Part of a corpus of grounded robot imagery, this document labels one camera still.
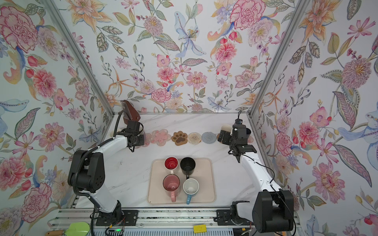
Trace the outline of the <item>pink flower coaster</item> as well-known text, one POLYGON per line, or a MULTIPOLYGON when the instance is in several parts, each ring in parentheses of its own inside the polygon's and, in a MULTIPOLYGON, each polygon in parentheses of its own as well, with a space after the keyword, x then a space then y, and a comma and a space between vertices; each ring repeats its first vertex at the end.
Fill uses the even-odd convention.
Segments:
POLYGON ((151 141, 151 133, 145 133, 144 134, 144 145, 143 147, 148 147, 150 145, 150 141, 151 141))
POLYGON ((252 145, 254 143, 254 137, 253 136, 249 136, 248 138, 248 145, 252 145))
POLYGON ((155 130, 151 133, 150 142, 156 144, 160 147, 164 146, 166 142, 171 140, 171 135, 168 133, 168 130, 155 130))

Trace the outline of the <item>pink mug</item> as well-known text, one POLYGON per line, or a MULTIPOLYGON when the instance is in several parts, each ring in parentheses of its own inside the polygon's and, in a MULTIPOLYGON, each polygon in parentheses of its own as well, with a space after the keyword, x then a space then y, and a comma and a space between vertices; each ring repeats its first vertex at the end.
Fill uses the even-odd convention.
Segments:
POLYGON ((164 190, 173 203, 176 202, 176 199, 181 192, 180 184, 179 177, 174 174, 167 175, 163 180, 162 185, 164 190))

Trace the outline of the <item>black mug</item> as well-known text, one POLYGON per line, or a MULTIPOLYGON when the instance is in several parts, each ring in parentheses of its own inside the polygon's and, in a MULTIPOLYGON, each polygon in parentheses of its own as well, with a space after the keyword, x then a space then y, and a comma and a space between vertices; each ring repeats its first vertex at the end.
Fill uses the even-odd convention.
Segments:
POLYGON ((183 174, 186 176, 186 179, 189 179, 190 176, 194 173, 196 167, 196 162, 191 157, 185 157, 180 161, 180 168, 183 174))

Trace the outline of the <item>grey-blue woven round coaster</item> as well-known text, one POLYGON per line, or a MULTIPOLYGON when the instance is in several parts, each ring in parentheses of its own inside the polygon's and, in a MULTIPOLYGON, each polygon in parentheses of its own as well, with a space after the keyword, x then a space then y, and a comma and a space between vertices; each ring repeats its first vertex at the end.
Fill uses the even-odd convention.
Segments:
POLYGON ((201 136, 202 141, 206 144, 213 144, 217 141, 217 136, 216 134, 212 132, 205 132, 201 136))

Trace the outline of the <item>white multicolour zigzag coaster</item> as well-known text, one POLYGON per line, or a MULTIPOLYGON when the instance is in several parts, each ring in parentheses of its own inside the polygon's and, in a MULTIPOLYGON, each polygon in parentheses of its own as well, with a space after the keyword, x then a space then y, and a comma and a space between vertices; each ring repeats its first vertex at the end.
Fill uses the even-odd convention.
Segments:
POLYGON ((197 145, 201 143, 201 141, 202 141, 201 134, 197 132, 193 132, 188 135, 188 142, 192 145, 197 145))

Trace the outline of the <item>small dark navy mug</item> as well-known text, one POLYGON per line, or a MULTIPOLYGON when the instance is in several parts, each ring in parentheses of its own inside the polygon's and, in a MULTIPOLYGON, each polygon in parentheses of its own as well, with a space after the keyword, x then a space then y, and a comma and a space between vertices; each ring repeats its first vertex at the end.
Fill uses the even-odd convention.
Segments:
POLYGON ((252 131, 249 128, 246 128, 246 137, 249 138, 252 131))

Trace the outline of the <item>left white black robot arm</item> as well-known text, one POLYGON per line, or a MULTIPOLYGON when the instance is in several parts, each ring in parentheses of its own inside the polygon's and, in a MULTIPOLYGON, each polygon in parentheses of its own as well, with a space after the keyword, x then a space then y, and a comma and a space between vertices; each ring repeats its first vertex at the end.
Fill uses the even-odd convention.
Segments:
POLYGON ((117 131, 112 138, 88 149, 74 153, 68 184, 75 195, 86 197, 100 216, 108 221, 120 222, 124 218, 120 201, 116 200, 105 186, 104 159, 111 157, 123 149, 135 151, 144 145, 144 126, 138 121, 129 121, 126 128, 117 131))

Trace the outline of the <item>red mug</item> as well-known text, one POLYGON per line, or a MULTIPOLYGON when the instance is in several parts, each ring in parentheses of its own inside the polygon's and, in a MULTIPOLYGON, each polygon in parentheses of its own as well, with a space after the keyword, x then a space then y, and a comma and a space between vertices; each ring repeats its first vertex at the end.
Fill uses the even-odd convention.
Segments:
POLYGON ((176 175, 179 167, 179 160, 176 157, 168 157, 164 161, 164 167, 168 174, 176 175))

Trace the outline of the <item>blue mug white inside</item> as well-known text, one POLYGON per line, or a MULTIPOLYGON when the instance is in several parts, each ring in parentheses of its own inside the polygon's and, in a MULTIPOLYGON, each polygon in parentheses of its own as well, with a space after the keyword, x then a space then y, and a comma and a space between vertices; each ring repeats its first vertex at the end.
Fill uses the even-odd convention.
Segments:
POLYGON ((189 178, 183 183, 183 191, 187 195, 186 204, 189 205, 193 196, 195 196, 199 191, 199 182, 196 179, 189 178))

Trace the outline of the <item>yellow sticky label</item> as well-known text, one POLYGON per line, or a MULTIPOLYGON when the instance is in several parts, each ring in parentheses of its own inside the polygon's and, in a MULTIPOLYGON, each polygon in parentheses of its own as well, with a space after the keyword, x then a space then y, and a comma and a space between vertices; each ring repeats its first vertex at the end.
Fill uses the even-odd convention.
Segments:
POLYGON ((195 225, 193 226, 194 234, 200 234, 200 233, 206 233, 207 232, 207 227, 206 225, 195 225))

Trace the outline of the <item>beige serving tray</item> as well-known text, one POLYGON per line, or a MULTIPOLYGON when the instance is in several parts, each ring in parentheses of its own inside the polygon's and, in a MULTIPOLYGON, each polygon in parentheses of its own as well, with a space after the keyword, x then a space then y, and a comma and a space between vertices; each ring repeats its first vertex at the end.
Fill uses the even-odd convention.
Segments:
MULTIPOLYGON (((190 175, 199 182, 199 191, 192 198, 192 204, 207 204, 216 200, 215 183, 213 177, 212 162, 208 158, 196 158, 196 167, 194 173, 190 175)), ((180 168, 175 172, 175 175, 180 179, 180 193, 176 197, 176 201, 172 202, 168 192, 163 187, 163 179, 170 174, 164 167, 164 159, 157 159, 153 162, 151 167, 150 182, 148 189, 147 202, 152 205, 166 205, 166 204, 185 204, 187 201, 187 194, 184 193, 183 182, 186 180, 180 168)))

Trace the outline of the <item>brown paw print coaster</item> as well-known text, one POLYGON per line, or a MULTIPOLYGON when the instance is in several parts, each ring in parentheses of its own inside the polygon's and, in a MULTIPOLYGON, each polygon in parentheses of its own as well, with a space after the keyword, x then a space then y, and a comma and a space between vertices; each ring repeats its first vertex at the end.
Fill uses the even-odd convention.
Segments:
POLYGON ((171 137, 171 140, 176 146, 184 145, 188 142, 188 135, 182 131, 174 132, 171 137))

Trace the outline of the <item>brown wooden metronome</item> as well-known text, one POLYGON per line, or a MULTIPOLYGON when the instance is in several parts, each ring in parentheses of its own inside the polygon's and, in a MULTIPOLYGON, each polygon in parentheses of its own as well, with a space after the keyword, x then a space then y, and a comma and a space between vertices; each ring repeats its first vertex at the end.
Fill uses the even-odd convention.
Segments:
POLYGON ((141 119, 140 114, 129 101, 122 100, 121 106, 122 106, 123 120, 125 124, 128 124, 129 121, 138 122, 141 119))

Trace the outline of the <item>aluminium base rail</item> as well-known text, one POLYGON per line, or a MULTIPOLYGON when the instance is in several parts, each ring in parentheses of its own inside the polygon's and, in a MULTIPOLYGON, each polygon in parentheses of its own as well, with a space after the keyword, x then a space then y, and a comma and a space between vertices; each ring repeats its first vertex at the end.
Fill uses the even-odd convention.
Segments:
POLYGON ((87 223, 95 236, 195 236, 195 226, 205 226, 203 236, 257 236, 254 223, 232 219, 227 206, 175 206, 125 208, 125 217, 112 224, 89 208, 59 210, 49 220, 48 231, 66 230, 73 223, 87 223))

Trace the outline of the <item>light green mug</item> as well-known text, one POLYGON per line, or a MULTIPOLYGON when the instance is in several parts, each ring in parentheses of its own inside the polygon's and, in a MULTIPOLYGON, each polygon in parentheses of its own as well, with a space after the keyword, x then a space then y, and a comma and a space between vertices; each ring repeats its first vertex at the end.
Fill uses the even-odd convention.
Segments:
POLYGON ((228 124, 224 124, 221 126, 221 134, 231 134, 232 133, 232 126, 228 124))

